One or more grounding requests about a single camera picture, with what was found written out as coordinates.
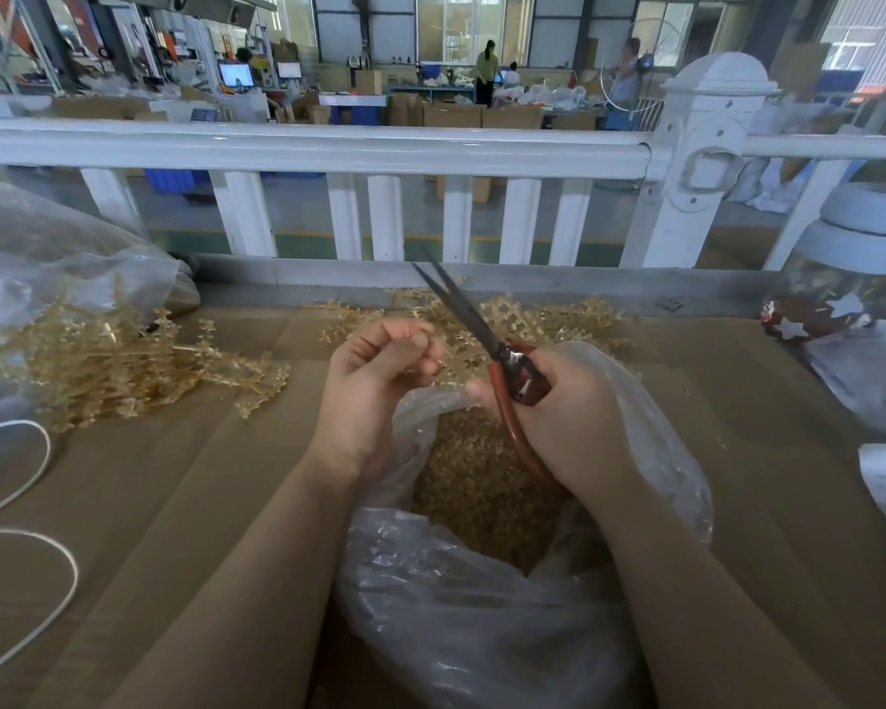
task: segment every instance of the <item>white railing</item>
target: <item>white railing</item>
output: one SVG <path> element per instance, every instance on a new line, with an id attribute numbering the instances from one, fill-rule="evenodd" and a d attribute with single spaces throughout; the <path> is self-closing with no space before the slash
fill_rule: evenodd
<path id="1" fill-rule="evenodd" d="M 809 177 L 765 268 L 780 268 L 849 160 L 886 159 L 886 138 L 748 137 L 776 90 L 757 60 L 727 53 L 697 60 L 663 86 L 651 132 L 179 125 L 0 119 L 0 165 L 82 170 L 100 213 L 146 234 L 126 168 L 210 171 L 234 254 L 276 256 L 261 171 L 324 172 L 335 249 L 361 260 L 355 175 L 367 177 L 375 260 L 403 260 L 401 175 L 446 177 L 444 261 L 469 261 L 473 177 L 508 177 L 500 263 L 530 263 L 541 180 L 563 178 L 549 263 L 574 265 L 594 179 L 641 183 L 621 266 L 692 267 L 742 157 L 823 160 Z"/>

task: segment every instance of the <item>factory floor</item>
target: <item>factory floor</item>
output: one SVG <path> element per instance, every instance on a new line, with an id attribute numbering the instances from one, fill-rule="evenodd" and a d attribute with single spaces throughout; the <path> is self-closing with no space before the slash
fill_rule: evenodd
<path id="1" fill-rule="evenodd" d="M 98 214 L 85 183 L 74 170 L 17 168 L 17 186 L 80 211 Z M 366 177 L 359 176 L 361 233 L 370 254 L 370 213 Z M 132 191 L 152 238 L 176 253 L 229 253 L 220 212 L 212 204 L 196 204 L 183 196 L 155 191 L 145 177 L 129 177 Z M 325 177 L 262 179 L 269 218 L 280 256 L 334 258 L 328 185 Z M 548 261 L 561 179 L 545 179 L 533 248 L 534 263 Z M 443 233 L 443 202 L 436 184 L 422 176 L 402 177 L 405 250 L 414 245 L 431 249 Z M 494 187 L 488 202 L 473 204 L 471 261 L 496 262 L 506 190 Z M 620 261 L 637 196 L 628 182 L 596 182 L 584 225 L 578 265 L 615 266 Z M 760 268 L 764 255 L 783 224 L 778 213 L 759 212 L 743 204 L 722 202 L 700 264 L 723 268 Z"/>

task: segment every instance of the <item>hand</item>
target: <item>hand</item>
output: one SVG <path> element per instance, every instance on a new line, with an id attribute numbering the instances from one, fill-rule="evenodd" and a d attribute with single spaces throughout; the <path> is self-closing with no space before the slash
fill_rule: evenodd
<path id="1" fill-rule="evenodd" d="M 369 323 L 331 357 L 309 457 L 344 477 L 379 476 L 392 459 L 397 404 L 434 381 L 445 354 L 432 323 Z"/>
<path id="2" fill-rule="evenodd" d="M 531 358 L 552 389 L 537 405 L 515 404 L 519 421 L 552 475 L 586 505 L 634 468 L 617 396 L 599 370 L 562 350 L 539 348 Z M 488 381 L 471 380 L 466 391 L 499 417 Z"/>

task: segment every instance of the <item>white lid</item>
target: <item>white lid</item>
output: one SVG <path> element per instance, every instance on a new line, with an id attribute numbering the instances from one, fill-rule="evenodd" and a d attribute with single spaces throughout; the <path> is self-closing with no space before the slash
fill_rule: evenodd
<path id="1" fill-rule="evenodd" d="M 794 251 L 832 268 L 886 276 L 886 236 L 815 221 L 804 229 Z"/>
<path id="2" fill-rule="evenodd" d="M 820 217 L 844 228 L 886 234 L 886 185 L 840 184 L 827 197 Z"/>

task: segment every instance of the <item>green floor line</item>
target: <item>green floor line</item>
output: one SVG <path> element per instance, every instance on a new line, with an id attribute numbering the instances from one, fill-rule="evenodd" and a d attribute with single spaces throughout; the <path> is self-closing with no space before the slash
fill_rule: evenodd
<path id="1" fill-rule="evenodd" d="M 230 253 L 223 233 L 199 231 L 151 231 L 151 238 L 161 249 L 170 253 Z M 327 236 L 276 235 L 276 249 L 284 259 L 334 259 L 334 239 Z M 370 237 L 362 239 L 362 254 L 367 261 L 374 260 Z M 550 241 L 535 241 L 532 246 L 532 265 L 547 265 L 551 252 Z M 421 261 L 422 249 L 439 259 L 443 242 L 439 239 L 404 239 L 403 255 L 407 261 Z M 624 247 L 608 243 L 582 244 L 577 252 L 577 265 L 615 267 L 620 263 Z M 470 261 L 498 263 L 499 241 L 470 239 Z"/>

